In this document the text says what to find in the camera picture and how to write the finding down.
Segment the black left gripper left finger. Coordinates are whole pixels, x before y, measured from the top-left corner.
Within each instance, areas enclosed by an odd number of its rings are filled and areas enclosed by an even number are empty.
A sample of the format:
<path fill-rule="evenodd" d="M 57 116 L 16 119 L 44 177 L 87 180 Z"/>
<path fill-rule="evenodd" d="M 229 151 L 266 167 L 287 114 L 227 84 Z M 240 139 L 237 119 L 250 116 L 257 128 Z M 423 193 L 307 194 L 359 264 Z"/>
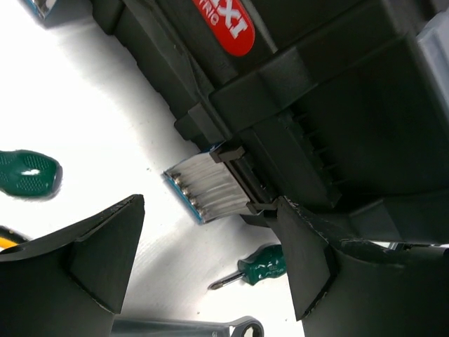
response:
<path fill-rule="evenodd" d="M 145 217 L 141 194 L 1 252 L 2 336 L 108 336 Z"/>

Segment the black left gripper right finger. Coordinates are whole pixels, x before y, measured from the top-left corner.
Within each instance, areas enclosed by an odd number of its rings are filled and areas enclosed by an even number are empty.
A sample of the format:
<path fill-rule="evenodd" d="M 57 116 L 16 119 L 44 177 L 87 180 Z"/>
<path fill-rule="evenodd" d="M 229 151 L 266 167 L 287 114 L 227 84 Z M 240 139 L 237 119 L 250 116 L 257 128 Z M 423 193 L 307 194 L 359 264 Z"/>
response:
<path fill-rule="evenodd" d="M 275 233 L 306 336 L 448 335 L 447 249 L 386 249 L 285 197 Z"/>

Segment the large ratcheting wrench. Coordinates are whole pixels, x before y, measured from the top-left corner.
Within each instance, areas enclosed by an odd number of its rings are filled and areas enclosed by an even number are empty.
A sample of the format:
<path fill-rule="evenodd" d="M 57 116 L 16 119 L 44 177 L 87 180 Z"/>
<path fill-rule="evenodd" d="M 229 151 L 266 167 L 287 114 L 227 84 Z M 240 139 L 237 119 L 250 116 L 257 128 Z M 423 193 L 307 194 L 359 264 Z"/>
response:
<path fill-rule="evenodd" d="M 115 319 L 110 336 L 264 336 L 262 324 L 246 316 L 233 322 Z"/>

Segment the green orange stubby screwdriver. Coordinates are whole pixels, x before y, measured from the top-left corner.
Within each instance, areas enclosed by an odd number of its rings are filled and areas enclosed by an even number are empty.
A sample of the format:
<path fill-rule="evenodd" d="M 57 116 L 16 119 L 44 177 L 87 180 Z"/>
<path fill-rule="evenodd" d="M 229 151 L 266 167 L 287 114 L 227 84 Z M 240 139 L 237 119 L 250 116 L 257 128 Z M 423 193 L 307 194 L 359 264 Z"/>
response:
<path fill-rule="evenodd" d="M 239 280 L 255 286 L 265 279 L 276 279 L 287 273 L 286 260 L 280 244 L 261 246 L 248 257 L 238 260 L 236 272 L 219 279 L 208 286 L 218 290 Z"/>

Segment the yellow needle-nose pliers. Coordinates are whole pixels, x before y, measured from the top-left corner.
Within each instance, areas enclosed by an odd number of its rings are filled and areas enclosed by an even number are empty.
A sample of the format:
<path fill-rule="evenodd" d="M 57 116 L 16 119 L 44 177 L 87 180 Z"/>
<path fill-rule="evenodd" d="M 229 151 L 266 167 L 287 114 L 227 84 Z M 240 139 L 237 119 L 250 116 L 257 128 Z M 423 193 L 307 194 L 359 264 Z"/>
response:
<path fill-rule="evenodd" d="M 10 229 L 9 227 L 0 226 L 0 248 L 1 250 L 9 249 L 19 244 L 24 244 L 30 240 L 29 237 Z"/>

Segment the black plastic toolbox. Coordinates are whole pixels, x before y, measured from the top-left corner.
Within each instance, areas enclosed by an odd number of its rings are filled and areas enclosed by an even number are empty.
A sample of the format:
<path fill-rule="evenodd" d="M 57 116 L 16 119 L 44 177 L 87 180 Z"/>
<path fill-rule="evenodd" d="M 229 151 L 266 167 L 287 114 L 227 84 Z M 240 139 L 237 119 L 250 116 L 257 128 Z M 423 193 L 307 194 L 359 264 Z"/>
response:
<path fill-rule="evenodd" d="M 447 1 L 92 1 L 177 132 L 373 241 L 448 242 Z"/>

